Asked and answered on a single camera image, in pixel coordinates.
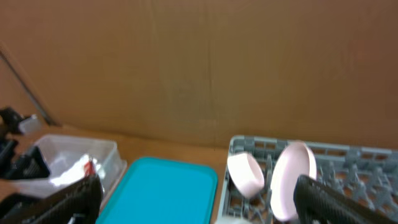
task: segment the plastic container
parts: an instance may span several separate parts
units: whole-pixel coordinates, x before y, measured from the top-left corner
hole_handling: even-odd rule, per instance
[[[84,165],[92,160],[103,185],[103,208],[127,167],[114,141],[48,134],[35,145],[50,169],[50,176],[12,182],[21,193],[35,197],[48,197],[80,180],[85,176]]]

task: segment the blue mat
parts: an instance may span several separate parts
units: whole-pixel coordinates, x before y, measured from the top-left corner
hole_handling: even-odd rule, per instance
[[[217,174],[207,166],[145,157],[134,162],[96,224],[209,223]]]

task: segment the wooden table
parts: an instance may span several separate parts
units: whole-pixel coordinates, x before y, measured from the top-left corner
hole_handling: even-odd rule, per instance
[[[31,144],[45,134],[67,134],[71,136],[109,139],[116,141],[121,158],[126,160],[129,165],[142,156],[153,156],[210,166],[216,171],[218,176],[217,193],[213,206],[213,213],[211,216],[211,223],[215,222],[218,213],[218,205],[220,203],[221,188],[226,167],[226,158],[228,155],[228,146],[225,146],[225,148],[200,147],[167,141],[135,138],[120,134],[85,131],[69,127],[44,127],[40,131],[26,136],[13,136],[14,139],[19,141],[16,152],[18,154],[22,153]],[[16,191],[6,181],[3,180],[0,181],[0,189],[0,200]]]

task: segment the dish rack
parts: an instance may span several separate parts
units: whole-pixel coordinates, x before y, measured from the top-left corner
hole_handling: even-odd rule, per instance
[[[253,223],[278,223],[272,214],[271,178],[278,157],[292,140],[234,136],[228,156],[249,152],[264,174],[265,187],[244,198],[226,168],[218,218],[245,218]],[[317,161],[317,180],[377,213],[398,222],[398,151],[372,147],[305,142]]]

